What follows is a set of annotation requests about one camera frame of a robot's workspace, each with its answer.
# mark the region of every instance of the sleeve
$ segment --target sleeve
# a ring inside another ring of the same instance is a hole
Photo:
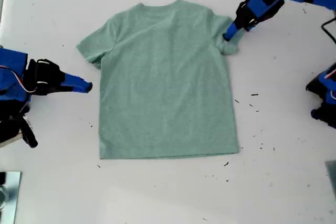
[[[223,39],[223,34],[229,28],[233,20],[214,14],[211,10],[208,13],[208,32],[211,40],[222,55],[233,55],[238,52],[238,42],[244,34],[243,29],[239,31],[231,40]]]
[[[110,18],[101,28],[83,39],[77,49],[88,62],[100,69],[102,58],[113,50],[116,42],[117,30],[113,18]]]

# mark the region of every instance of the t-shirt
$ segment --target t-shirt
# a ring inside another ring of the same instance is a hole
[[[105,158],[238,152],[222,34],[232,20],[177,0],[118,13],[78,50],[101,69],[99,150]]]

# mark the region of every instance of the white surface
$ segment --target white surface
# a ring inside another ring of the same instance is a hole
[[[5,0],[0,44],[94,84],[88,95],[35,97],[28,117],[39,146],[17,141],[0,149],[0,170],[23,172],[16,223],[335,223],[324,162],[336,159],[336,131],[310,117],[320,101],[305,91],[336,60],[335,45],[320,29],[332,12],[322,7],[287,2],[228,57],[240,102],[239,154],[99,160],[99,71],[75,45],[138,2],[172,1]],[[242,0],[187,1],[234,17]]]

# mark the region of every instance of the black cable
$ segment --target black cable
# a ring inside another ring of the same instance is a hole
[[[330,33],[328,30],[325,29],[325,26],[326,26],[326,25],[328,25],[328,24],[330,24],[330,23],[336,21],[336,13],[335,13],[335,11],[334,11],[334,14],[335,14],[335,18],[332,18],[331,20],[329,20],[329,21],[323,23],[322,26],[321,26],[321,28],[322,28],[322,30],[323,30],[323,31],[324,31],[324,32],[325,32],[325,33],[332,39],[332,41],[334,41],[334,43],[336,44],[336,39],[335,39],[335,37],[332,36],[331,33]]]

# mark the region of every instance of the white table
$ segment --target white table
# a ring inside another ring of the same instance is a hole
[[[287,2],[227,57],[240,102],[239,154],[99,159],[100,72],[75,45],[138,2],[172,1],[5,0],[0,44],[48,58],[94,84],[88,95],[34,97],[28,117],[39,146],[18,141],[0,149],[0,170],[23,172],[16,223],[335,223],[324,162],[336,159],[336,130],[310,117],[320,101],[305,91],[336,60],[335,45],[320,29],[332,12],[322,7]],[[187,1],[234,17],[243,0]]]

